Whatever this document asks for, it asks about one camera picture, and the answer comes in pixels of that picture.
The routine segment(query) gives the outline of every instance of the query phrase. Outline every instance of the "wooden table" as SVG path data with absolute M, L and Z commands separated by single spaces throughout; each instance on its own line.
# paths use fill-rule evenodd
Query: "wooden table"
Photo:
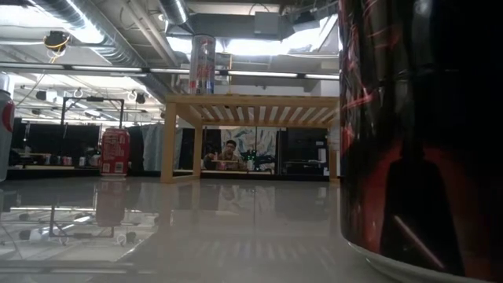
M 329 129 L 338 120 L 338 104 L 338 97 L 168 94 L 160 181 L 176 183 L 200 178 L 203 127 L 206 125 Z M 189 176 L 173 176 L 177 116 L 192 124 L 195 130 L 193 172 Z M 336 149 L 330 150 L 329 167 L 330 180 L 337 182 Z

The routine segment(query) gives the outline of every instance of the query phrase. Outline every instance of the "gray curtain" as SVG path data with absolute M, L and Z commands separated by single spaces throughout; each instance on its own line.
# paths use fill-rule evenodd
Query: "gray curtain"
M 141 126 L 143 135 L 143 168 L 146 171 L 160 171 L 163 158 L 164 125 L 161 123 Z M 182 146 L 182 129 L 176 130 L 174 140 L 174 168 L 178 168 L 180 148 Z

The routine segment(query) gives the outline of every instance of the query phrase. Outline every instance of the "man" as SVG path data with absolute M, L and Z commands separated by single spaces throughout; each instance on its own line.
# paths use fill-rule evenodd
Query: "man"
M 235 171 L 246 171 L 246 164 L 243 162 L 241 157 L 234 155 L 236 150 L 236 142 L 229 140 L 226 142 L 226 147 L 223 149 L 223 153 L 217 156 L 217 160 L 223 162 L 213 162 L 215 158 L 214 153 L 208 153 L 204 157 L 204 167 L 209 170 L 235 170 Z

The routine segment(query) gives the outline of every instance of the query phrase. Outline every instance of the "ceiling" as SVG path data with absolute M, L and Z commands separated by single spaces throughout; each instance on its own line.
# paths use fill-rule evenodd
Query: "ceiling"
M 189 63 L 189 56 L 183 50 L 176 50 L 175 46 L 170 46 L 166 40 L 165 23 L 160 17 L 159 3 L 157 0 L 134 0 L 129 4 L 130 10 L 124 9 L 130 0 L 92 0 L 103 17 L 112 25 L 116 31 L 115 38 L 125 39 L 133 51 L 149 67 L 185 67 Z M 219 2 L 208 2 L 205 0 L 187 1 L 191 15 L 213 14 L 215 19 L 226 15 L 240 15 L 250 17 L 255 12 L 282 12 L 305 8 L 308 2 L 302 5 L 293 0 L 268 0 L 262 4 L 254 4 L 251 0 L 221 0 Z M 3 15 L 15 15 L 0 19 L 0 61 L 12 62 L 37 62 L 48 63 L 54 57 L 41 44 L 44 36 L 50 31 L 65 31 L 68 29 L 57 19 L 48 17 L 40 13 L 33 6 L 1 6 Z M 148 19 L 143 19 L 139 15 L 148 15 Z M 323 41 L 318 49 L 294 54 L 279 54 L 275 56 L 245 56 L 234 55 L 232 59 L 232 69 L 244 71 L 268 71 L 268 72 L 309 72 L 309 73 L 337 73 L 338 72 L 338 41 L 337 28 L 333 28 L 323 35 Z M 153 39 L 163 39 L 160 46 L 164 52 L 159 52 L 152 44 Z M 88 64 L 88 65 L 110 65 L 103 56 L 95 52 L 93 45 L 80 42 L 73 38 L 68 48 L 62 56 L 55 59 L 58 64 Z M 163 111 L 162 103 L 156 99 L 156 94 L 149 91 L 141 80 L 122 76 L 103 77 L 88 75 L 42 75 L 30 73 L 10 74 L 16 82 L 14 91 L 14 101 L 18 104 L 17 115 L 32 119 L 59 119 L 61 117 L 61 99 L 57 101 L 40 101 L 35 98 L 35 93 L 39 90 L 55 90 L 58 97 L 73 96 L 77 90 L 83 92 L 84 97 L 88 95 L 122 98 L 125 100 L 126 109 L 144 109 L 146 112 L 128 112 L 125 120 L 133 122 L 157 122 Z M 169 75 L 158 78 L 165 86 L 173 91 L 181 91 L 184 86 L 183 79 L 172 78 Z M 254 77 L 233 77 L 234 85 L 255 85 L 255 86 L 298 86 L 304 87 L 307 91 L 312 90 L 316 81 L 306 81 L 301 79 L 264 79 Z M 145 103 L 137 104 L 134 101 L 134 93 L 145 93 Z M 118 108 L 118 104 L 106 102 L 93 103 L 81 101 L 82 107 L 89 110 L 93 108 Z M 32 109 L 36 106 L 44 106 L 42 115 L 38 112 L 34 114 Z M 118 113 L 110 112 L 99 119 L 116 121 Z M 90 119 L 83 115 L 83 111 L 69 111 L 67 119 Z

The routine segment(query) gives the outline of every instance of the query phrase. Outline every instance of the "ventilation duct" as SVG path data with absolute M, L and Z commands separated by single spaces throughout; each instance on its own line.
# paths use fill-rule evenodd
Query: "ventilation duct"
M 78 40 L 99 43 L 106 47 L 93 47 L 112 65 L 146 67 L 145 61 L 136 53 L 127 40 L 116 30 L 101 11 L 88 0 L 28 0 L 43 13 L 61 20 L 64 27 Z M 145 85 L 156 99 L 164 103 L 169 87 L 153 74 L 134 78 Z
M 189 8 L 183 0 L 159 0 L 160 10 L 171 25 L 177 25 L 190 34 L 194 34 L 189 22 Z

